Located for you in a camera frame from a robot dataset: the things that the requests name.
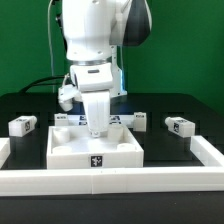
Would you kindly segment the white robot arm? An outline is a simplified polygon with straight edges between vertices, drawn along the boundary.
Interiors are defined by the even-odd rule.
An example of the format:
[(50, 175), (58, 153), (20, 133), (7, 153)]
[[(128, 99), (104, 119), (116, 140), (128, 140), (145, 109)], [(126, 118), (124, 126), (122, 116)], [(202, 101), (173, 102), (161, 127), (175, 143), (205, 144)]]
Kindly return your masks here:
[(108, 130), (111, 90), (119, 72), (113, 48), (147, 39), (150, 8), (147, 0), (62, 0), (61, 22), (72, 83), (62, 89), (59, 102), (70, 110), (73, 99), (82, 101), (89, 131), (98, 137)]

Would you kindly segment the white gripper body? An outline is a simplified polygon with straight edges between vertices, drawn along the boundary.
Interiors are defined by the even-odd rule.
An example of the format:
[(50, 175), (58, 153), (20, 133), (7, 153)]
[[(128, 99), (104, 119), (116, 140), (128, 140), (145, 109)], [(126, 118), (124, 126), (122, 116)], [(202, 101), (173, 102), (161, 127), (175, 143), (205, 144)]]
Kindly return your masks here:
[(113, 87), (111, 64), (70, 67), (84, 105), (90, 131), (106, 131), (110, 116), (110, 89)]

